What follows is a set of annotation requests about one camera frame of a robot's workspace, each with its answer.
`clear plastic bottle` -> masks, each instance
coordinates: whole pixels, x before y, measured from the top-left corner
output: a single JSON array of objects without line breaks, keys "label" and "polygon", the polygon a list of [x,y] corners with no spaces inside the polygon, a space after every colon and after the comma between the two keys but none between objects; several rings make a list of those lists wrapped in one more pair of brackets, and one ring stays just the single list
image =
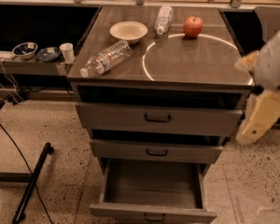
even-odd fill
[{"label": "clear plastic bottle", "polygon": [[170,6],[162,6],[160,8],[155,23],[155,29],[157,30],[157,34],[162,35],[168,32],[168,29],[171,24],[172,14],[173,14],[173,9]]},{"label": "clear plastic bottle", "polygon": [[120,40],[111,47],[91,56],[84,68],[80,70],[83,77],[100,76],[118,63],[132,55],[132,49],[127,41]]}]

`tile floor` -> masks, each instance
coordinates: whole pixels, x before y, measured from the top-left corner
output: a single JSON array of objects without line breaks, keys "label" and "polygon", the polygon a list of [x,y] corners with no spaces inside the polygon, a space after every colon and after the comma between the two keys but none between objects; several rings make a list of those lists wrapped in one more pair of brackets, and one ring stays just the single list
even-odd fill
[{"label": "tile floor", "polygon": [[[53,223],[129,223],[91,214],[89,205],[98,202],[103,176],[74,103],[6,104],[0,122],[32,168],[45,143],[53,145],[37,181]],[[27,171],[0,128],[0,172]],[[0,187],[0,224],[11,223],[24,187]],[[213,224],[280,224],[280,130],[270,130],[249,146],[238,145],[232,138],[207,173],[204,188],[208,210],[217,212]],[[50,223],[35,191],[25,214],[22,223]]]}]

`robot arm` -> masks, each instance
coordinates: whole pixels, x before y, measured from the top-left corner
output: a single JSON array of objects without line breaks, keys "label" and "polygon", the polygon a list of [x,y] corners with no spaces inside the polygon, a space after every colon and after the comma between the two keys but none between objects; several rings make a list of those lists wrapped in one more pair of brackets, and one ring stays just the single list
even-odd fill
[{"label": "robot arm", "polygon": [[264,89],[260,95],[250,94],[245,119],[236,134],[240,144],[251,144],[280,118],[280,31],[260,51],[237,61],[235,67],[252,71],[255,82]]}]

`apple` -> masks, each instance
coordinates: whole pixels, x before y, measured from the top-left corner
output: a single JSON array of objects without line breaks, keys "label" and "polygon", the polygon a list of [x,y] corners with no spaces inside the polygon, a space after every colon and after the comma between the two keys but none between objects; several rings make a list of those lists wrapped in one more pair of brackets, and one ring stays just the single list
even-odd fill
[{"label": "apple", "polygon": [[187,37],[197,37],[203,29],[203,20],[198,16],[190,16],[186,18],[183,30]]}]

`bowl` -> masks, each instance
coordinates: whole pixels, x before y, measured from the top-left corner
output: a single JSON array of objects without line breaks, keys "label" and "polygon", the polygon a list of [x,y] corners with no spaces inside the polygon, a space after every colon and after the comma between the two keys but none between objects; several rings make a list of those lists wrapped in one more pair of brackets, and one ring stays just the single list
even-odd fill
[{"label": "bowl", "polygon": [[61,55],[59,48],[51,47],[40,50],[36,57],[42,62],[55,62]]},{"label": "bowl", "polygon": [[147,34],[147,27],[137,21],[123,21],[113,25],[110,34],[119,40],[127,41],[131,45],[139,42]]},{"label": "bowl", "polygon": [[37,48],[34,42],[24,42],[15,47],[12,52],[21,59],[28,60],[35,56]]}]

